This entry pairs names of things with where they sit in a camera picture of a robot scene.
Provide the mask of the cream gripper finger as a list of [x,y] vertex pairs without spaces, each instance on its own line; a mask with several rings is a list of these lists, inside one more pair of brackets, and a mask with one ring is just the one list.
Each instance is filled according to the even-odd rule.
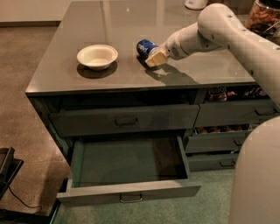
[[156,67],[165,64],[168,61],[168,56],[166,55],[165,51],[159,50],[154,52],[152,55],[148,57],[145,63],[149,67]]
[[166,49],[165,49],[165,45],[162,44],[162,45],[157,45],[155,46],[152,50],[151,50],[151,53],[154,54],[154,53],[163,53],[163,54],[166,54]]

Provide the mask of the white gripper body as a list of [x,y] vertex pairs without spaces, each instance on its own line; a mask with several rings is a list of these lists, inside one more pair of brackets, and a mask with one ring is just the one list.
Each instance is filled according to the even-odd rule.
[[174,32],[165,42],[164,48],[168,56],[173,60],[182,60],[189,56],[180,44],[181,31]]

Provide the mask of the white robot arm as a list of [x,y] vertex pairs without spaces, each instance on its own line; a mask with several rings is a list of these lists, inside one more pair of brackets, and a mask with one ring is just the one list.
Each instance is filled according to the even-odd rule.
[[[226,48],[273,104],[280,104],[280,51],[273,42],[246,29],[224,4],[208,5],[194,24],[175,31],[148,52],[149,67],[169,59]],[[270,118],[243,142],[234,170],[228,224],[280,224],[280,120]]]

